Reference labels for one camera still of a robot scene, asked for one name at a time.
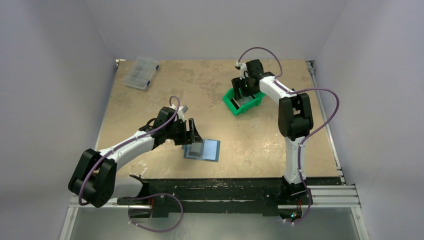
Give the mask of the black credit card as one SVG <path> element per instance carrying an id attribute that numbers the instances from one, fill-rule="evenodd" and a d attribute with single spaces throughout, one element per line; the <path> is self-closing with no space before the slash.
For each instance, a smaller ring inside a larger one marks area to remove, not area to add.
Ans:
<path id="1" fill-rule="evenodd" d="M 203 153 L 203 143 L 193 143 L 184 146 L 184 158 L 200 160 Z"/>

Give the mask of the green plastic bin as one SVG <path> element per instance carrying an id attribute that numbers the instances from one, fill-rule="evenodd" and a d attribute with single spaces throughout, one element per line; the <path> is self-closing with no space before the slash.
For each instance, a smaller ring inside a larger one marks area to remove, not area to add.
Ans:
<path id="1" fill-rule="evenodd" d="M 266 95 L 262 92 L 256 93 L 250 96 L 244 96 L 239 100 L 235 99 L 234 89 L 230 88 L 227 93 L 223 96 L 222 100 L 228 107 L 230 112 L 234 115 L 244 114 L 246 111 L 253 107 L 257 107 L 262 103 L 263 98 Z"/>

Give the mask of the blue card holder wallet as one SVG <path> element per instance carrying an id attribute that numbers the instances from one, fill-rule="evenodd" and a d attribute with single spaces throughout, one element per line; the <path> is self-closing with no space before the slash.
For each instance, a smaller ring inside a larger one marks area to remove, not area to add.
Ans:
<path id="1" fill-rule="evenodd" d="M 204 139 L 203 142 L 183 145 L 183 157 L 207 162 L 219 161 L 221 142 L 219 140 Z"/>

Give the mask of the stack of credit cards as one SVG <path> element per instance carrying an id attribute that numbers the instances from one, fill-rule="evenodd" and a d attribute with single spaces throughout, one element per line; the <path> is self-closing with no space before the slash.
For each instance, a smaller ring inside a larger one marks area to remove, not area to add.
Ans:
<path id="1" fill-rule="evenodd" d="M 253 98 L 252 96 L 248 96 L 248 97 L 241 97 L 241 99 L 234 99 L 231 98 L 230 102 L 232 103 L 232 105 L 235 107 L 236 110 L 240 109 L 243 105 L 246 105 L 247 103 L 249 103 L 250 101 L 252 101 Z"/>

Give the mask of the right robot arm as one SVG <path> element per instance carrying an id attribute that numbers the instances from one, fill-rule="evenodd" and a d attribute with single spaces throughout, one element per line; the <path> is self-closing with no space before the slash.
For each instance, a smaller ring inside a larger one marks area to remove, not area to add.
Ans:
<path id="1" fill-rule="evenodd" d="M 239 76 L 231 80 L 232 88 L 223 97 L 233 115 L 244 114 L 259 106 L 264 96 L 270 97 L 278 106 L 277 126 L 285 140 L 286 160 L 280 191 L 275 198 L 292 204 L 306 192 L 302 141 L 314 126 L 310 97 L 306 93 L 295 93 L 279 82 L 272 72 L 265 72 L 258 59 L 238 61 L 235 68 L 239 70 Z"/>

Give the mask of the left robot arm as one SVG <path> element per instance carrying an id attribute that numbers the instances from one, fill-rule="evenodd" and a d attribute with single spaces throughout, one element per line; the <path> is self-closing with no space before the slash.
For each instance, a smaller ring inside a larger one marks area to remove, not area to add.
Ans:
<path id="1" fill-rule="evenodd" d="M 185 120 L 187 107 L 162 107 L 157 117 L 139 128 L 131 137 L 96 151 L 85 150 L 68 183 L 68 190 L 78 196 L 80 205 L 100 208 L 109 199 L 129 197 L 138 205 L 146 203 L 149 191 L 139 176 L 117 178 L 117 172 L 138 156 L 172 140 L 176 146 L 202 143 L 193 118 Z"/>

